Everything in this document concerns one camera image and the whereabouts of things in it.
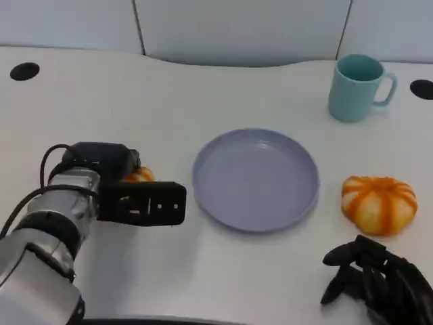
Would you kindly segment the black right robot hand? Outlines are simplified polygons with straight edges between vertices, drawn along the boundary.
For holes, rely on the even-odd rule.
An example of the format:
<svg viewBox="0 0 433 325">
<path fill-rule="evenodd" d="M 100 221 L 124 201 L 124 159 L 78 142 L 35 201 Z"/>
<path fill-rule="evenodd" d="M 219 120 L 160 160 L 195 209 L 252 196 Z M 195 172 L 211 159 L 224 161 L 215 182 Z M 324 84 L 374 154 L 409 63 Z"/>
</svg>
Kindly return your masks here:
<svg viewBox="0 0 433 325">
<path fill-rule="evenodd" d="M 322 305 L 344 294 L 364 302 L 374 324 L 431 324 L 432 287 L 420 270 L 368 237 L 333 248 L 323 258 L 338 266 Z"/>
</svg>

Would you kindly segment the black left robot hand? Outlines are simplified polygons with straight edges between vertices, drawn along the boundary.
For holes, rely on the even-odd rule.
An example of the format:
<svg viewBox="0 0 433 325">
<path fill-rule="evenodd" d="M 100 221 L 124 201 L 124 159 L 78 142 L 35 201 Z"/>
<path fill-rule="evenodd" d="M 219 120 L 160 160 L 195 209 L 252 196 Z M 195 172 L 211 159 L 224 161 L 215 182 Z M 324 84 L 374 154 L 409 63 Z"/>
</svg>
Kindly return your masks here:
<svg viewBox="0 0 433 325">
<path fill-rule="evenodd" d="M 61 166 L 90 169 L 103 183 L 114 183 L 138 170 L 141 160 L 138 151 L 123 144 L 79 142 L 64 153 Z"/>
</svg>

